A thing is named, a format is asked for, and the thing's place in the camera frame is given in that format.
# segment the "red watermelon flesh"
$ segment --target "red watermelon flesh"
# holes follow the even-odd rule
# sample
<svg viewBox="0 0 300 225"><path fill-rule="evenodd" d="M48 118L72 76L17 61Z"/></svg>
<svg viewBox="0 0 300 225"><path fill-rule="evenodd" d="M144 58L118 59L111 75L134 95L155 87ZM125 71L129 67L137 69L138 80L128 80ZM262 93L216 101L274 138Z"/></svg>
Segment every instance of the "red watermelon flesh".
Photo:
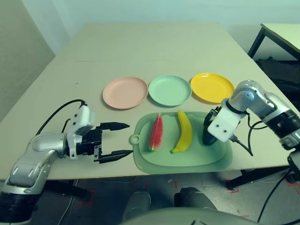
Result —
<svg viewBox="0 0 300 225"><path fill-rule="evenodd" d="M163 140L163 118L161 114L159 113L157 118L154 121L151 134L148 140L148 147L150 150L159 150L162 144Z"/></svg>

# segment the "plate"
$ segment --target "plate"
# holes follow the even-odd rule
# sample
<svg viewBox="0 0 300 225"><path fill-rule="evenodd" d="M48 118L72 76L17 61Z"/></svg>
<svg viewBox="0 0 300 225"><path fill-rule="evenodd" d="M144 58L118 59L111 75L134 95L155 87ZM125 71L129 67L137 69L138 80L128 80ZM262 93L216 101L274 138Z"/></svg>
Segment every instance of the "plate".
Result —
<svg viewBox="0 0 300 225"><path fill-rule="evenodd" d="M138 77L126 76L111 81L103 90L103 100L116 109L130 109L148 95L148 85Z"/></svg>
<svg viewBox="0 0 300 225"><path fill-rule="evenodd" d="M195 95L211 103L221 103L224 98L231 97L234 91L234 86L229 80L213 73L194 76L191 86Z"/></svg>
<svg viewBox="0 0 300 225"><path fill-rule="evenodd" d="M149 84L149 94L157 103L165 106L177 106L191 97L189 83L178 76L160 76Z"/></svg>

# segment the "green cutting board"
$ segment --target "green cutting board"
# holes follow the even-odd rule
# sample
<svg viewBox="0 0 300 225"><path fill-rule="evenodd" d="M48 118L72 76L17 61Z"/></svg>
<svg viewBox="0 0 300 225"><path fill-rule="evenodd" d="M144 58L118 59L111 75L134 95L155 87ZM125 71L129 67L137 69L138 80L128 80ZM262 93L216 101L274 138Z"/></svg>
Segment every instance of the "green cutting board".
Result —
<svg viewBox="0 0 300 225"><path fill-rule="evenodd" d="M225 169L232 161L229 142L216 141L211 146L202 142L203 121L206 112L186 112L193 128L193 140L190 147L175 154L180 138L180 124L177 112L162 113L164 133L162 147L157 151L149 150L148 138L158 113L143 116L135 127L135 133L129 138L133 145L136 166L146 173L197 173Z"/></svg>

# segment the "white wall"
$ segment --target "white wall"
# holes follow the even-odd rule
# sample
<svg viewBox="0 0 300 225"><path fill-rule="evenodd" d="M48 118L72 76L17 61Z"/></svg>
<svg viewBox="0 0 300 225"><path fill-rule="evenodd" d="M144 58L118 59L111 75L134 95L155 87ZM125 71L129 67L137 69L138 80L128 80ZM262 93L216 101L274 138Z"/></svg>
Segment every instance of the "white wall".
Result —
<svg viewBox="0 0 300 225"><path fill-rule="evenodd" d="M20 0L0 0L0 122L55 57Z"/></svg>
<svg viewBox="0 0 300 225"><path fill-rule="evenodd" d="M219 22L246 52L260 29L260 23L300 23L299 0L23 0L23 2L56 53L66 44L68 38L88 22ZM256 58L269 56L278 60L294 59L272 41L264 40Z"/></svg>

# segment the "mint green plate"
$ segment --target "mint green plate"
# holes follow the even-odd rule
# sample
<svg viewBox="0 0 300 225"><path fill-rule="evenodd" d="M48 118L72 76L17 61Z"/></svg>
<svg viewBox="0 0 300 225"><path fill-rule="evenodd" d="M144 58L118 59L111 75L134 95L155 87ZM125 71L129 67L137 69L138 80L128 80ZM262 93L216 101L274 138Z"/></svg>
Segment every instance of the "mint green plate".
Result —
<svg viewBox="0 0 300 225"><path fill-rule="evenodd" d="M202 142L203 121L206 112L186 112L193 128L193 140L184 152L171 154L180 138L177 112L162 113L164 134L162 147L157 151L148 149L148 138L158 113L143 116L129 138L133 145L136 166L146 173L197 173L223 170L232 161L229 142L217 141L211 146Z"/></svg>
<svg viewBox="0 0 300 225"><path fill-rule="evenodd" d="M181 77L160 76L149 84L149 95L161 105L177 106L188 101L192 95L192 88Z"/></svg>

